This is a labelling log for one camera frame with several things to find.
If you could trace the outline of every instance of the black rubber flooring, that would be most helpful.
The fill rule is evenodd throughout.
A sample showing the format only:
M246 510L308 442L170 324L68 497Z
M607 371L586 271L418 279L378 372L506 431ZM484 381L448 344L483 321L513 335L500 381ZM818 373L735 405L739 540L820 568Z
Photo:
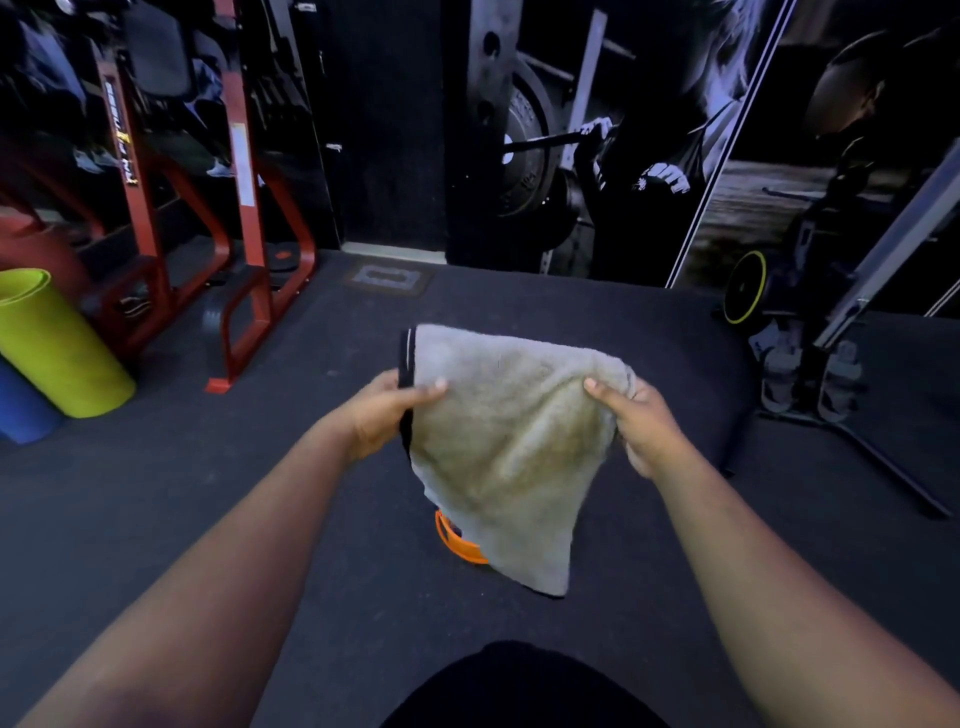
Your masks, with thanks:
M26 448L0 443L0 724L266 473L318 417L395 366L433 322L593 347L656 383L715 457L752 390L712 299L575 279L438 268L415 299L341 283L324 257L223 397L203 392L189 313L145 356L137 397ZM960 507L960 322L876 317L858 333L865 434ZM960 532L917 514L828 433L761 423L733 480L790 544L960 687ZM338 493L255 724L373 726L431 674L523 640L607 673L673 726L758 725L654 489L618 453L581 514L567 598L460 562L399 443Z

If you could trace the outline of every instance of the gray towel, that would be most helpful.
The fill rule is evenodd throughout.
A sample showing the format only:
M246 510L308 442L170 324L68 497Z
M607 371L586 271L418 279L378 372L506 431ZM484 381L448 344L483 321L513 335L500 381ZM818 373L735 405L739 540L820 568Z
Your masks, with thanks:
M566 594L573 526L616 431L583 379L632 396L633 371L588 349L433 325L406 332L400 369L401 385L450 382L403 425L426 496L492 567Z

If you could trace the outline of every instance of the person in poster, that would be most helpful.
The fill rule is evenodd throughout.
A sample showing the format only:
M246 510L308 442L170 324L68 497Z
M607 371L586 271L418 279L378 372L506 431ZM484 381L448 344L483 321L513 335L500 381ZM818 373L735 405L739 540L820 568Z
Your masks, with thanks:
M657 25L646 28L623 121L591 122L574 158L596 229L591 278L666 284L743 110L771 3L780 4L685 0L649 11Z

